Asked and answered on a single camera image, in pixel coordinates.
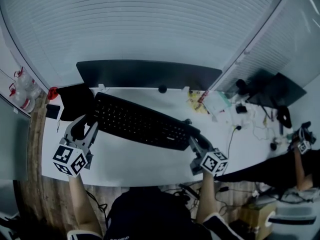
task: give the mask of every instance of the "wall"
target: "wall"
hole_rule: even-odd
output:
[[[320,75],[318,75],[305,88],[307,94],[289,107],[292,126],[298,129],[302,123],[311,121],[310,130],[318,139],[313,149],[320,149]]]
[[[270,16],[274,1],[0,0],[0,7],[21,54],[49,88],[81,83],[80,61],[223,69]]]
[[[2,29],[0,28],[0,69],[4,71],[9,77],[13,78],[15,71],[20,70],[20,66],[15,61],[10,50],[6,46]],[[13,80],[8,78],[4,73],[0,71],[0,93],[7,99],[9,98],[10,91],[9,86],[13,83]]]
[[[217,90],[229,90],[238,79],[250,82],[261,69],[280,72],[303,88],[320,73],[320,0],[283,1]]]
[[[18,213],[13,180],[0,179],[0,218],[14,218]],[[11,239],[9,232],[14,233],[0,225],[0,233],[6,239]]]

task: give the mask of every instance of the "white bottle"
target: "white bottle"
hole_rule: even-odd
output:
[[[41,93],[41,88],[27,73],[24,67],[22,67],[20,71],[14,72],[14,76],[18,78],[17,85],[26,90],[28,97],[33,99],[38,98]]]
[[[34,110],[36,101],[32,97],[27,97],[27,92],[24,89],[16,89],[14,84],[11,84],[9,89],[11,91],[10,98],[18,107],[23,109],[26,113],[30,113]]]

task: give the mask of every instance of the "white desk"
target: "white desk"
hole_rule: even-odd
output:
[[[228,144],[234,124],[240,124],[245,115],[238,115],[235,108],[222,112],[217,116],[218,122],[212,122],[211,116],[193,111],[187,104],[188,95],[181,90],[168,90],[161,94],[156,89],[109,89],[109,95],[122,98],[147,108],[159,111],[178,120],[191,119],[192,126],[201,130],[213,147],[227,154]],[[58,119],[63,111],[60,96],[50,102],[60,105]],[[261,107],[256,110],[254,121],[256,126],[263,127],[265,113]],[[52,162],[52,157],[60,139],[70,122],[46,118],[42,142],[42,175],[67,181],[67,175],[59,172]],[[268,120],[279,135],[278,121]],[[254,133],[260,138],[266,137],[266,130],[255,128]],[[230,162],[225,173],[235,172],[257,163],[263,162],[270,155],[270,140],[258,140],[253,135],[253,123],[235,132],[230,147]],[[83,169],[83,182],[89,185],[109,187],[161,186],[198,181],[202,174],[193,176],[190,163],[196,157],[188,147],[185,151],[171,150],[150,146],[123,139],[99,131],[95,143],[90,148],[94,154],[90,170]]]

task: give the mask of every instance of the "computer monitor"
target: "computer monitor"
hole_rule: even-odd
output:
[[[276,74],[261,91],[248,99],[252,104],[274,108],[290,106],[307,92],[283,74]]]
[[[206,66],[150,60],[81,61],[76,67],[90,88],[105,87],[159,88],[206,91],[222,71]]]

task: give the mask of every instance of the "black cable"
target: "black cable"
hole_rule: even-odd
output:
[[[12,77],[8,76],[8,75],[6,74],[6,72],[4,72],[1,68],[0,68],[0,71],[1,71],[3,74],[5,74],[8,78],[10,78],[14,83],[16,82],[16,80],[14,80]]]
[[[99,202],[97,201],[96,197],[91,194],[89,191],[85,191],[87,193],[87,195],[93,200],[96,202],[97,206],[98,206],[98,209],[100,210],[100,212],[102,212],[104,214],[104,220],[105,220],[105,226],[106,228],[108,228],[108,224],[107,224],[107,215],[106,215],[106,210],[107,210],[107,207],[108,207],[108,204],[107,203],[103,203],[103,204],[99,204]]]
[[[229,147],[228,147],[228,159],[229,159],[229,154],[230,154],[230,146],[231,146],[231,142],[232,142],[232,138],[233,138],[233,136],[234,136],[234,133],[235,133],[235,131],[236,130],[238,130],[238,131],[240,131],[241,130],[241,126],[240,125],[238,125],[236,128],[234,128],[233,129],[233,131],[232,131],[232,134],[231,134],[231,139],[230,139],[230,142],[229,142]]]
[[[312,199],[305,199],[304,197],[300,196],[298,193],[295,193],[295,192],[288,192],[285,194],[286,197],[288,197],[289,195],[293,195],[293,196],[297,196],[301,199],[301,201],[286,201],[286,200],[282,200],[282,197],[276,197],[276,196],[273,196],[271,194],[267,194],[267,193],[264,193],[262,192],[259,187],[257,186],[257,184],[255,184],[255,187],[256,187],[256,190],[258,191],[259,195],[266,195],[270,198],[273,198],[281,203],[284,203],[284,204],[290,204],[290,205],[299,205],[299,204],[303,204],[303,203],[313,203],[314,201]]]
[[[247,203],[247,202],[245,202],[244,204],[241,204],[241,205],[239,205],[239,204],[234,205],[234,204],[227,204],[225,201],[222,201],[222,200],[217,199],[217,194],[218,194],[218,193],[223,193],[223,192],[226,192],[226,191],[229,191],[229,190],[231,190],[231,191],[238,191],[238,192],[246,192],[246,193],[251,193],[251,194],[252,194],[252,191],[240,190],[240,189],[233,189],[233,188],[229,188],[228,186],[224,186],[224,187],[220,188],[220,189],[218,190],[218,192],[216,192],[216,193],[214,194],[214,199],[215,199],[216,201],[224,204],[224,205],[220,208],[220,210],[219,210],[219,212],[218,212],[219,214],[221,213],[221,211],[222,211],[224,208],[226,208],[224,214],[221,214],[221,216],[224,216],[224,215],[228,212],[228,207],[242,207],[242,206],[244,206],[244,205]]]
[[[301,201],[286,201],[286,200],[282,200],[282,198],[278,198],[276,196],[272,196],[270,194],[267,194],[268,197],[273,198],[281,203],[284,204],[290,204],[290,205],[299,205],[299,204],[304,204],[304,203],[313,203],[314,201],[312,199],[305,199],[302,196],[298,195],[297,193],[291,192],[288,193],[286,196],[288,197],[289,195],[294,195],[297,196],[301,199]]]
[[[256,122],[254,120],[252,120],[252,124],[253,124],[252,134],[258,141],[268,141],[268,140],[270,140],[270,138],[269,137],[267,137],[267,138],[258,137],[255,134],[255,129],[256,128],[261,129],[261,130],[267,130],[266,135],[268,135],[268,136],[270,135],[269,131],[272,131],[273,132],[273,137],[276,137],[276,133],[275,133],[275,130],[273,128],[267,127],[267,126],[265,126],[265,127],[256,126]]]
[[[193,186],[194,184],[198,184],[198,183],[200,183],[201,181],[196,181],[196,182],[193,182],[193,183],[191,183],[190,185],[187,185],[188,187],[191,187],[191,186]],[[167,189],[167,190],[165,190],[165,191],[162,191],[162,192],[168,192],[168,191],[177,191],[177,190],[182,190],[182,188],[181,187],[179,187],[179,188],[171,188],[171,189]]]

